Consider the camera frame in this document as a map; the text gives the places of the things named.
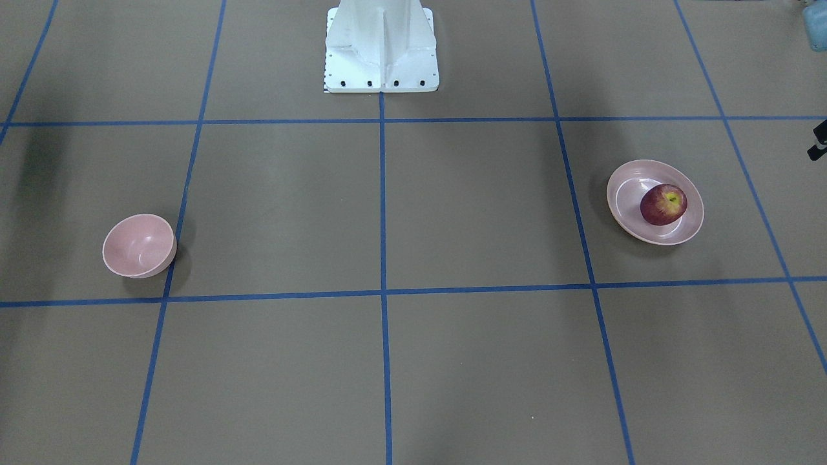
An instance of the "oval plate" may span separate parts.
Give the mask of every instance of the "oval plate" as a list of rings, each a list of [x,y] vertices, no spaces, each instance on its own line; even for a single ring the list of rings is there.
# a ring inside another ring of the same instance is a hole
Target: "oval plate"
[[[686,211],[674,223],[649,224],[640,213],[640,201],[656,185],[671,184],[686,195]],[[655,160],[635,160],[612,173],[606,186],[609,210],[620,227],[644,242],[674,246],[692,239],[704,222],[704,203],[698,189],[683,173]]]

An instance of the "bowl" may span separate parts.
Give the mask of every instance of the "bowl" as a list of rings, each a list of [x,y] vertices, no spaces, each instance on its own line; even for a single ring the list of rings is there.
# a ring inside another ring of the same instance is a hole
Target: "bowl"
[[[177,244],[165,219],[140,213],[116,224],[103,240],[103,263],[116,275],[148,278],[172,263]]]
[[[656,185],[671,184],[686,195],[686,211],[675,222],[655,226],[643,219],[640,201]],[[621,165],[609,177],[606,199],[612,216],[627,233],[644,242],[674,246],[692,239],[704,222],[704,202],[698,189],[683,173],[655,160],[635,160]]]

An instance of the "light blue object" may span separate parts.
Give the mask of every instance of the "light blue object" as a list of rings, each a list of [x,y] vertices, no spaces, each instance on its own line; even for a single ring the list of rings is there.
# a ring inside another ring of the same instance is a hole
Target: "light blue object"
[[[810,38],[810,48],[827,50],[827,0],[815,2],[804,8],[804,28]]]

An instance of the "white stand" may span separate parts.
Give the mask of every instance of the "white stand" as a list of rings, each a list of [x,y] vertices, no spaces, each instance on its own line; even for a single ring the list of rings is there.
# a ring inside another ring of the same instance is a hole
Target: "white stand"
[[[342,0],[327,12],[324,89],[432,92],[439,87],[433,12],[419,0]]]

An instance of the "red apple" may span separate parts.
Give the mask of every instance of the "red apple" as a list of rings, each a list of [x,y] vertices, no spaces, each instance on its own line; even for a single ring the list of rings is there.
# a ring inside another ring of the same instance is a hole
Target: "red apple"
[[[686,195],[676,185],[656,185],[640,201],[643,219],[655,226],[674,223],[685,211]]]

